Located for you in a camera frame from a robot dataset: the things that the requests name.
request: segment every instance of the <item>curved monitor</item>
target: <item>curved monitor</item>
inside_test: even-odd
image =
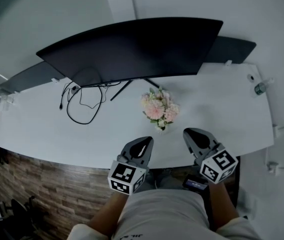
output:
[[[36,54],[79,86],[196,75],[223,22],[165,17],[95,28]]]

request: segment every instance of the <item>curved desk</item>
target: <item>curved desk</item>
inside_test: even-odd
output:
[[[56,163],[110,168],[126,143],[152,136],[149,167],[154,169],[193,164],[182,135],[188,127],[211,132],[236,156],[273,145],[267,96],[254,95],[254,86],[261,81],[255,65],[205,63],[198,75],[153,80],[180,104],[180,114],[165,135],[158,134],[142,113],[140,96],[151,87],[146,81],[134,81],[114,101],[110,98],[125,83],[110,87],[93,122],[80,125],[67,116],[67,95],[63,110],[59,110],[63,87],[70,82],[66,78],[15,94],[14,104],[0,112],[0,147]],[[88,122],[95,109],[79,105],[79,99],[80,95],[72,100],[70,114]],[[98,88],[83,90],[83,103],[95,105],[99,101]]]

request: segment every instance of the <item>white wall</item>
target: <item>white wall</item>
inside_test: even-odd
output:
[[[284,239],[284,170],[270,175],[265,167],[266,151],[261,150],[241,157],[240,185],[255,200],[252,221],[262,239]],[[284,167],[284,129],[275,144],[269,147],[268,161]]]
[[[273,121],[284,125],[284,0],[134,0],[139,19],[200,17],[224,21],[220,35],[254,41],[247,59],[263,77],[277,77],[268,92]]]
[[[0,74],[10,78],[41,62],[42,48],[113,22],[108,0],[0,0]]]

